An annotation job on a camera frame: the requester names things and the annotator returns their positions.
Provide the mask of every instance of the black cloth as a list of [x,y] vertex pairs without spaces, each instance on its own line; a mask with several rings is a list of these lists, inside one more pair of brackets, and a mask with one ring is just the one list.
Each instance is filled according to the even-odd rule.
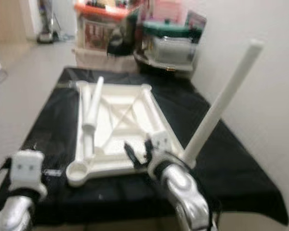
[[[59,82],[86,80],[152,86],[152,93],[178,140],[185,148],[209,104],[188,80],[144,74],[117,74],[66,68]],[[54,89],[22,149],[43,151],[43,168],[60,169],[74,159],[79,95],[74,89]],[[256,212],[287,225],[282,195],[227,126],[220,122],[204,145],[193,172],[223,211]],[[174,214],[161,189],[147,174],[93,179],[80,188],[68,186],[66,176],[45,177],[46,199],[37,205],[35,224],[89,223]],[[0,187],[0,209],[9,179]]]

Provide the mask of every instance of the table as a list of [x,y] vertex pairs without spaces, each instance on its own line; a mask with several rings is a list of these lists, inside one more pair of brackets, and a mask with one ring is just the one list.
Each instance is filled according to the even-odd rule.
[[[184,148],[210,106],[187,79],[65,68],[59,82],[96,82],[99,76],[105,83],[150,84]],[[22,149],[36,144],[45,154],[43,168],[63,171],[60,177],[43,179],[48,195],[37,205],[34,223],[77,224],[173,215],[165,195],[146,174],[93,179],[80,188],[67,184],[64,172],[75,154],[78,99],[74,89],[54,89],[23,143]],[[281,192],[222,121],[201,150],[193,172],[222,202],[223,211],[261,213],[288,225]],[[8,185],[6,177],[0,187],[0,209]]]

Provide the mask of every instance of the orange lid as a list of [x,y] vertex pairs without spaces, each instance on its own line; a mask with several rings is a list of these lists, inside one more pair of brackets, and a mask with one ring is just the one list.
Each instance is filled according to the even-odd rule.
[[105,6],[105,8],[99,8],[94,6],[87,6],[82,3],[76,3],[74,5],[75,10],[84,14],[98,14],[105,17],[110,17],[115,20],[121,20],[129,15],[135,8],[133,9],[122,9],[119,7],[111,7]]

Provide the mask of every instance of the gray floor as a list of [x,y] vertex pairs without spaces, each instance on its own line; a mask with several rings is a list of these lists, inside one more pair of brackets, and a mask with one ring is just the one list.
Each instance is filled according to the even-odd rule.
[[[8,67],[0,84],[0,163],[15,153],[30,131],[43,104],[65,66],[76,66],[73,43],[33,47]],[[175,218],[118,221],[79,226],[38,227],[38,231],[178,231]],[[285,227],[264,216],[223,214],[222,231],[284,231]]]

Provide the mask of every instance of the green lid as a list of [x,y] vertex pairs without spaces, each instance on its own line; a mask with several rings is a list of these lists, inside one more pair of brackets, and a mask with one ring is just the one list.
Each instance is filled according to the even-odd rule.
[[157,37],[180,37],[188,38],[190,37],[190,30],[188,27],[173,24],[169,21],[163,22],[154,22],[154,21],[144,21],[143,31],[145,34],[153,35]]

